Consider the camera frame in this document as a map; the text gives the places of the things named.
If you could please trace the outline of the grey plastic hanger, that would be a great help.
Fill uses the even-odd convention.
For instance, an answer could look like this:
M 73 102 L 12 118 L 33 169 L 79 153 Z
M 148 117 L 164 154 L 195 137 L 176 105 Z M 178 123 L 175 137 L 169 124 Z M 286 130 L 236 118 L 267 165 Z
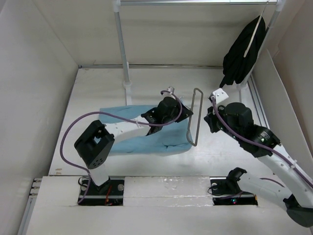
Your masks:
M 193 89 L 193 96 L 192 96 L 192 102 L 191 102 L 191 108 L 190 111 L 193 111 L 195 106 L 195 99 L 196 99 L 196 93 L 199 92 L 200 97 L 200 104 L 199 104 L 199 113 L 198 113 L 198 119 L 197 119 L 197 129 L 196 129 L 196 136 L 195 138 L 192 138 L 191 134 L 191 124 L 192 124 L 192 117 L 189 117 L 188 120 L 188 126 L 187 126 L 187 132 L 186 132 L 186 138 L 189 144 L 191 144 L 193 147 L 196 147 L 198 145 L 198 139 L 199 139 L 199 133 L 200 133 L 200 125 L 201 125 L 201 114 L 202 114 L 202 106 L 203 106 L 203 92 L 199 88 Z

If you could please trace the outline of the light blue trousers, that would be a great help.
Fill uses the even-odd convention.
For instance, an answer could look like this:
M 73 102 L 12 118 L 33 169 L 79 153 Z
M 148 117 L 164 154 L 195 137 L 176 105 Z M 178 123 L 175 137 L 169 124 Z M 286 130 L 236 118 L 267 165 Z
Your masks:
M 152 109 L 154 105 L 129 105 L 110 108 L 101 108 L 101 112 L 115 116 L 133 119 L 140 114 Z M 173 154 L 188 151 L 192 145 L 187 141 L 188 121 L 185 119 L 179 123 L 167 125 L 161 131 L 142 137 L 135 137 L 115 143 L 110 154 Z

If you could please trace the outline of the white plastic hanger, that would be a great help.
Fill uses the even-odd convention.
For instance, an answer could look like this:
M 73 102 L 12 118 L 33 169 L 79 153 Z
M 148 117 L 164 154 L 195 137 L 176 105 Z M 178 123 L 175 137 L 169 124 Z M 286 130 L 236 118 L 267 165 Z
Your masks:
M 248 44 L 248 46 L 247 46 L 247 48 L 246 48 L 246 50 L 245 50 L 245 52 L 244 52 L 244 58 L 246 58 L 246 56 L 247 56 L 247 54 L 248 54 L 248 52 L 249 52 L 249 50 L 250 50 L 250 47 L 251 47 L 251 45 L 252 45 L 252 43 L 253 43 L 255 34 L 256 34 L 256 32 L 257 32 L 257 29 L 258 29 L 258 27 L 259 27 L 259 24 L 260 24 L 260 21 L 261 21 L 261 19 L 262 19 L 262 17 L 263 17 L 263 14 L 264 14 L 264 12 L 265 12 L 265 10 L 266 10 L 266 7 L 267 7 L 267 5 L 265 5 L 265 7 L 264 7 L 264 9 L 263 9 L 263 11 L 262 11 L 262 13 L 261 13 L 261 15 L 259 16 L 259 19 L 258 19 L 258 21 L 257 21 L 257 23 L 256 23 L 256 26 L 255 26 L 254 31 L 253 31 L 253 33 L 252 33 L 251 39 L 250 39 L 250 41 L 249 41 L 249 44 Z

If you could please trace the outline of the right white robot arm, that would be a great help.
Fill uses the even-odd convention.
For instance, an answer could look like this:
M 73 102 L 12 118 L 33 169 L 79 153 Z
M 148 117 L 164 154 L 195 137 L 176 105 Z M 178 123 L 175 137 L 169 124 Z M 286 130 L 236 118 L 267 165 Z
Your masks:
M 249 192 L 260 196 L 287 212 L 297 224 L 313 225 L 313 180 L 286 153 L 277 136 L 268 128 L 254 124 L 251 110 L 240 102 L 218 106 L 215 99 L 204 117 L 211 133 L 223 131 L 239 146 L 266 165 L 283 183 L 253 176 L 236 167 L 215 188 L 227 188 L 237 194 Z

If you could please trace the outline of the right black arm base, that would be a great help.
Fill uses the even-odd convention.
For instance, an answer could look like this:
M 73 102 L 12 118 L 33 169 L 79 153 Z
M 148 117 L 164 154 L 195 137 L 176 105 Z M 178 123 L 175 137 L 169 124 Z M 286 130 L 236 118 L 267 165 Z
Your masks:
M 240 189 L 232 189 L 225 177 L 210 177 L 207 193 L 212 196 L 214 206 L 252 205 L 258 206 L 257 197 Z

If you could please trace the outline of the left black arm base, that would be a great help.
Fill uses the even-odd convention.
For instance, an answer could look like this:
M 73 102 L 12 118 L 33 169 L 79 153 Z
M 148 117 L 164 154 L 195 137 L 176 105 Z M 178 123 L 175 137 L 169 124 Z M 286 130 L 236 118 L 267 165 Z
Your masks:
M 88 186 L 88 178 L 78 180 L 80 186 L 79 206 L 122 206 L 124 199 L 124 178 L 110 178 L 104 186 L 96 186 L 93 181 Z

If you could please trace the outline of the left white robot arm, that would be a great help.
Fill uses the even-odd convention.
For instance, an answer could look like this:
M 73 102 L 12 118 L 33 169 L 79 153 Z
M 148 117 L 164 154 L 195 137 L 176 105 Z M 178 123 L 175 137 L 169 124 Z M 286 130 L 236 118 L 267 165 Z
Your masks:
M 170 96 L 144 113 L 126 108 L 120 122 L 93 121 L 74 143 L 78 155 L 90 171 L 92 188 L 98 194 L 109 189 L 110 177 L 103 164 L 110 153 L 158 154 L 187 151 L 191 148 L 187 119 L 193 112 Z

